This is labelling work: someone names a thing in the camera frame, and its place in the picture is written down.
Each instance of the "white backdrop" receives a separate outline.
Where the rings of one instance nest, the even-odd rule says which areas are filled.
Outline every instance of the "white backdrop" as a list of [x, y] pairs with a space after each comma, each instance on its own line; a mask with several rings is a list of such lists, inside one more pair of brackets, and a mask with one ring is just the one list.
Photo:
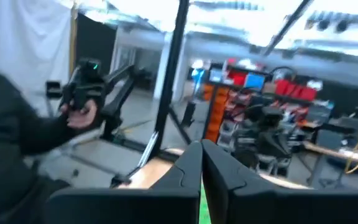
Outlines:
[[68, 80], [70, 16], [54, 0], [0, 0], [0, 73], [37, 108], [32, 92], [44, 91], [47, 80]]

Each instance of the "floor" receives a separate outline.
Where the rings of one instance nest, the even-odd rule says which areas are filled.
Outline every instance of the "floor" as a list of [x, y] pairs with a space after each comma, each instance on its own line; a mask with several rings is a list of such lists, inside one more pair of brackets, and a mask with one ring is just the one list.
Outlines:
[[[108, 98], [110, 100], [116, 92], [115, 90]], [[175, 111], [178, 114], [178, 117], [181, 119], [183, 116], [185, 109], [185, 103], [179, 103], [175, 105]], [[199, 140], [202, 137], [203, 132], [203, 126], [204, 121], [206, 118], [208, 109], [208, 102], [200, 103], [196, 107], [196, 113], [195, 113], [195, 122], [191, 125], [191, 127], [187, 130], [190, 138], [193, 140]], [[128, 126], [132, 126], [133, 124], [137, 123], [143, 123], [140, 126], [131, 127], [126, 130], [126, 136], [130, 139], [135, 139], [136, 141], [140, 141], [143, 143], [147, 143], [154, 131], [155, 126], [155, 119], [157, 117], [157, 111], [158, 111], [158, 101], [152, 99], [152, 93], [149, 91], [144, 90], [138, 90], [135, 89], [131, 95], [129, 96], [128, 100], [124, 103], [122, 110], [121, 110], [121, 117], [123, 119], [123, 124], [121, 125], [121, 128], [126, 128]], [[182, 140], [181, 136], [179, 135], [178, 130], [174, 126], [172, 120], [170, 118], [167, 119], [166, 127], [165, 127], [165, 134], [163, 137], [163, 143], [162, 147], [178, 147], [178, 148], [185, 148], [186, 144]], [[92, 158], [95, 158], [95, 163], [100, 164], [113, 164], [113, 161], [117, 161], [116, 159], [120, 158], [120, 164], [123, 164], [123, 166], [127, 166], [128, 164], [136, 164], [137, 161], [139, 161], [139, 155], [129, 155], [125, 152], [125, 150], [116, 150], [116, 151], [109, 151], [108, 153], [106, 151], [100, 151], [100, 152], [82, 152], [83, 157], [89, 158], [89, 155], [91, 153], [97, 154], [97, 156], [91, 156]], [[289, 173], [288, 173], [288, 179], [296, 182], [298, 184], [307, 184], [307, 179], [310, 176], [310, 171], [308, 169], [313, 167], [316, 163], [317, 156], [314, 154], [299, 154], [293, 157]], [[58, 178], [62, 177], [62, 171], [57, 169], [57, 167], [66, 167], [64, 166], [58, 166], [54, 162], [53, 164], [46, 164], [45, 167], [53, 167], [53, 171], [48, 171], [48, 173], [52, 173], [52, 176], [56, 176]], [[326, 165], [323, 169], [321, 177], [324, 179], [337, 179], [338, 175], [340, 173], [340, 169], [337, 169], [333, 166]], [[104, 180], [105, 174], [100, 175], [100, 184], [98, 181], [95, 181], [94, 177], [95, 174], [90, 174], [93, 176], [93, 185], [94, 187], [101, 187], [105, 186], [108, 183]], [[358, 187], [358, 175], [352, 174], [347, 175], [343, 177], [342, 183], [345, 186], [350, 187]], [[80, 186], [89, 186], [89, 183], [87, 181], [87, 178], [85, 177], [82, 181], [82, 184], [78, 184]]]

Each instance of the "black sleeve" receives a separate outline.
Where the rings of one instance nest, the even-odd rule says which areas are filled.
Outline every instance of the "black sleeve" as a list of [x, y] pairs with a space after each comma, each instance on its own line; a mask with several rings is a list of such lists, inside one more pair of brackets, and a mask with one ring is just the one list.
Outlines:
[[48, 152], [75, 137], [76, 131], [67, 126], [67, 115], [41, 118], [22, 96], [18, 101], [19, 144], [23, 155]]

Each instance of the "gray floor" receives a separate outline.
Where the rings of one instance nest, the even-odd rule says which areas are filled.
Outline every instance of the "gray floor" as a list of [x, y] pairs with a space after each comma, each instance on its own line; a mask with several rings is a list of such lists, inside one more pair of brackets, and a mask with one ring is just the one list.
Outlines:
[[[114, 97], [116, 91], [109, 96], [108, 100]], [[208, 108], [208, 103], [201, 103], [196, 108], [196, 116], [195, 122], [188, 129], [188, 133], [193, 140], [199, 140], [202, 136], [204, 121], [206, 118], [206, 109]], [[175, 105], [175, 111], [178, 113], [179, 118], [183, 116], [183, 112], [185, 109], [185, 103], [179, 103]], [[158, 111], [158, 101], [152, 99], [151, 92], [147, 92], [144, 90], [134, 90], [129, 96], [128, 100], [122, 107], [121, 117], [123, 119], [123, 124], [121, 128], [125, 128], [127, 126], [131, 126], [132, 124], [139, 123], [141, 121], [149, 121], [143, 125], [140, 125], [135, 128], [131, 128], [130, 131], [126, 134], [126, 136], [130, 139], [134, 139], [136, 141], [140, 141], [143, 143], [147, 143], [153, 133], [155, 126], [155, 119], [157, 117]], [[185, 148], [186, 144], [182, 140], [179, 135], [178, 130], [170, 120], [167, 119], [165, 134], [163, 138], [162, 147], [177, 147], [177, 148]], [[139, 154], [126, 152], [125, 150], [121, 150], [118, 147], [105, 150], [99, 150], [98, 152], [94, 151], [95, 147], [89, 147], [89, 151], [84, 152], [84, 150], [76, 152], [77, 156], [82, 156], [87, 159], [93, 159], [96, 163], [105, 164], [107, 166], [113, 165], [114, 170], [128, 170], [128, 164], [131, 166], [135, 166], [139, 161]], [[311, 175], [310, 171], [307, 167], [313, 167], [316, 162], [317, 156], [314, 154], [300, 154], [297, 156], [293, 156], [291, 160], [288, 178], [299, 184], [307, 184], [307, 178]], [[81, 177], [77, 177], [76, 179], [71, 178], [71, 173], [74, 168], [78, 169], [80, 166], [78, 161], [74, 162], [71, 165], [68, 165], [67, 158], [61, 158], [58, 160], [54, 160], [52, 162], [47, 163], [45, 166], [48, 168], [48, 173], [51, 176], [61, 179], [70, 179], [70, 181], [75, 186], [80, 187], [105, 187], [108, 186], [109, 180], [108, 177], [111, 178], [110, 175], [105, 172], [97, 172], [95, 169], [85, 171]], [[340, 170], [326, 165], [324, 166], [321, 177], [325, 179], [337, 179]], [[352, 174], [347, 175], [342, 178], [342, 183], [345, 186], [349, 187], [358, 187], [358, 175]]]

